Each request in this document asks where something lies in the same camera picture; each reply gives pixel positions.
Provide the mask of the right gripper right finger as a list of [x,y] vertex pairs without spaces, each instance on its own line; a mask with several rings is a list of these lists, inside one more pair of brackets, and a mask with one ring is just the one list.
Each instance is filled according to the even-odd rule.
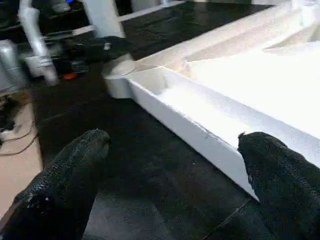
[[279,240],[320,238],[320,169],[265,132],[238,136],[248,182]]

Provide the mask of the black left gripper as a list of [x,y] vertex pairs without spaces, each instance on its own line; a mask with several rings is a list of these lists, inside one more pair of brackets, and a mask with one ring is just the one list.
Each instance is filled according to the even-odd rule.
[[64,81],[83,75],[83,61],[107,63],[129,54],[135,48],[130,41],[118,36],[50,40],[47,47],[57,76]]

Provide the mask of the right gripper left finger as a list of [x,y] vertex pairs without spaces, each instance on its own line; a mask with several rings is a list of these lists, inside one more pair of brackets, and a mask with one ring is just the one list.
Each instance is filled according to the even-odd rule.
[[81,240],[107,164],[110,137],[93,129],[66,145],[18,193],[0,220],[2,240]]

